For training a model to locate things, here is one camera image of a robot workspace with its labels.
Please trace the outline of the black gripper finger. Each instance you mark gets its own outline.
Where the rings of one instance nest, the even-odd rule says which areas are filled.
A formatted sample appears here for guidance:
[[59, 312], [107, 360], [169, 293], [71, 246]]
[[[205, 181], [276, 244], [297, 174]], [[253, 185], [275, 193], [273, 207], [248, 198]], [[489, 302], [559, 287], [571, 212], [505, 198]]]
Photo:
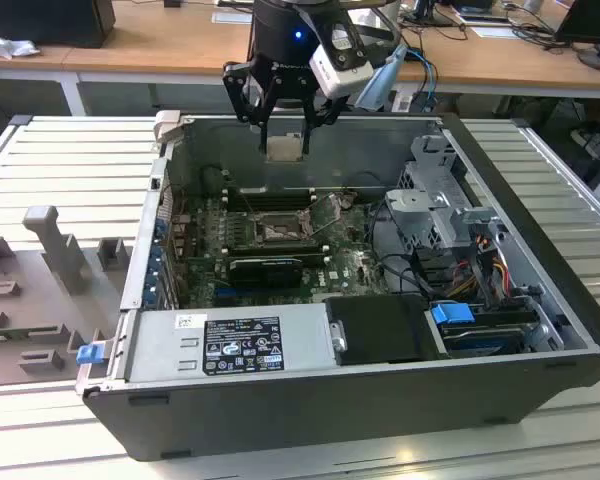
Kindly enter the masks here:
[[[261, 90], [256, 104], [250, 102], [246, 92], [250, 79], [255, 80]], [[259, 150], [266, 153], [268, 121], [280, 98], [280, 76], [274, 63], [267, 58], [253, 58], [245, 63], [227, 62], [223, 84], [237, 119], [260, 128]]]
[[301, 103], [304, 114], [302, 127], [302, 153], [310, 151], [311, 134], [314, 129], [323, 125], [333, 125], [339, 115], [347, 107], [349, 95], [327, 99], [319, 108], [314, 105], [317, 88], [313, 85], [301, 88]]

